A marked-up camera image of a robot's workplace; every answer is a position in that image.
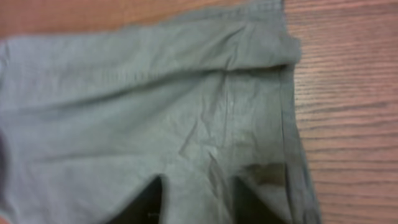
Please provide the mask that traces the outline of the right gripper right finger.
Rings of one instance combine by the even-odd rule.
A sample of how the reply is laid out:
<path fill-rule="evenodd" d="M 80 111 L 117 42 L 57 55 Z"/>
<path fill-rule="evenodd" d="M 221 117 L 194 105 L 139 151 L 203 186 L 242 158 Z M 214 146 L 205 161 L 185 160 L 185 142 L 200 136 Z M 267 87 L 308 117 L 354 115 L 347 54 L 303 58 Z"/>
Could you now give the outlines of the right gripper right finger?
<path fill-rule="evenodd" d="M 235 224 L 286 224 L 240 177 L 233 179 L 233 211 Z"/>

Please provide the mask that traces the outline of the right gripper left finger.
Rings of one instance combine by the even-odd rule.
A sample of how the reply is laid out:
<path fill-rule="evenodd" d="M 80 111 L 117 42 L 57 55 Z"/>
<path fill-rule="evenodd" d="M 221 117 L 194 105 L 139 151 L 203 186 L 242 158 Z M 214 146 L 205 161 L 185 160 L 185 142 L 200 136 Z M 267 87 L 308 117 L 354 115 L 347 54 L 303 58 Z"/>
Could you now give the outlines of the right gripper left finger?
<path fill-rule="evenodd" d="M 162 177 L 157 175 L 105 224 L 160 224 L 163 190 Z"/>

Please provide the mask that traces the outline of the grey shorts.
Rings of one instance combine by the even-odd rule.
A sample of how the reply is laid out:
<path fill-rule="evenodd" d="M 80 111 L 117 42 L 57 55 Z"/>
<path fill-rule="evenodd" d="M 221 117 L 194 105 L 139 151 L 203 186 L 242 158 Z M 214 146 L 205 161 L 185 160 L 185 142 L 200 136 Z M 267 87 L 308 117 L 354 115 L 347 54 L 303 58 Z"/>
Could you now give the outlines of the grey shorts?
<path fill-rule="evenodd" d="M 161 223 L 235 223 L 240 177 L 286 223 L 321 213 L 282 1 L 1 41 L 1 216 L 105 223 L 155 176 Z"/>

